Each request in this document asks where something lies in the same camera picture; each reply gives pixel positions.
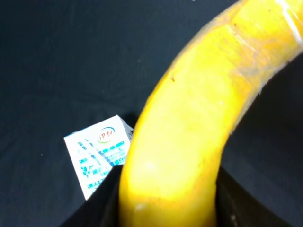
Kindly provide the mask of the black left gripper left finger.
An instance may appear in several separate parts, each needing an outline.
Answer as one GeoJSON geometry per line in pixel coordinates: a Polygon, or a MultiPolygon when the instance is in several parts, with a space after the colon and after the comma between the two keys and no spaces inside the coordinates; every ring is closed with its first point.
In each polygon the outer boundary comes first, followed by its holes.
{"type": "Polygon", "coordinates": [[[118,189],[122,165],[114,166],[91,197],[62,227],[117,227],[118,189]]]}

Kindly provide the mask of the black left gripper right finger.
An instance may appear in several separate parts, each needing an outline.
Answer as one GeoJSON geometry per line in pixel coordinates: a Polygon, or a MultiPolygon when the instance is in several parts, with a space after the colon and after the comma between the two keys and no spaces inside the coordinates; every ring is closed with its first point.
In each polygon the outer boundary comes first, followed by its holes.
{"type": "Polygon", "coordinates": [[[220,167],[217,178],[216,214],[219,227],[286,227],[279,218],[220,167]]]}

